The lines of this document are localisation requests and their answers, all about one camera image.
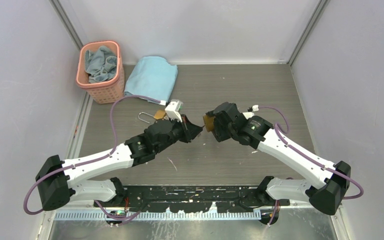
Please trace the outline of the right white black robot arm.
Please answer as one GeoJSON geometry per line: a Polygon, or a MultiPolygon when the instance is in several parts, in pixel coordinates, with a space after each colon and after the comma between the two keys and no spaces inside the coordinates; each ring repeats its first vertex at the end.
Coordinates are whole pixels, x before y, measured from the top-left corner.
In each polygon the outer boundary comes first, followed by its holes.
{"type": "Polygon", "coordinates": [[[303,177],[299,180],[266,176],[256,190],[261,204],[295,200],[333,216],[349,189],[350,165],[343,161],[333,163],[296,144],[281,132],[278,124],[255,115],[258,108],[254,105],[247,112],[240,112],[235,103],[224,102],[205,113],[204,126],[218,142],[233,139],[275,157],[303,177]]]}

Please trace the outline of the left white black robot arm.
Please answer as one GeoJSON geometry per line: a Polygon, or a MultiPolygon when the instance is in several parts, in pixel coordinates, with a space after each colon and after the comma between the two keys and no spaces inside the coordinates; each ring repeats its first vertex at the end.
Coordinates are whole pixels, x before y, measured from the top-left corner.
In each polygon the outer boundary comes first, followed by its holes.
{"type": "Polygon", "coordinates": [[[70,202],[100,201],[121,206],[125,189],[117,177],[96,181],[94,177],[118,169],[145,164],[176,142],[190,143],[203,127],[182,121],[159,119],[143,133],[133,136],[115,148],[73,159],[50,156],[35,177],[42,209],[52,211],[70,202]]]}

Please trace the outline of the brass padlock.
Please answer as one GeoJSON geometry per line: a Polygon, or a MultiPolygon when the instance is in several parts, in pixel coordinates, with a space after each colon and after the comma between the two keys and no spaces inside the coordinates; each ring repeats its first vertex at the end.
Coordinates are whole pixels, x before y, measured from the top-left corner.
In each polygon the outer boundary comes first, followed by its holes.
{"type": "Polygon", "coordinates": [[[138,114],[137,118],[144,123],[151,124],[155,120],[164,119],[165,116],[166,116],[166,112],[164,110],[159,109],[154,114],[150,114],[147,112],[140,112],[138,114]],[[149,117],[151,119],[147,120],[147,119],[143,118],[143,116],[149,117]]]}
{"type": "Polygon", "coordinates": [[[204,127],[206,129],[207,132],[212,132],[215,128],[214,126],[214,119],[215,117],[214,116],[208,116],[208,115],[204,115],[203,117],[203,122],[204,122],[204,127]]]}

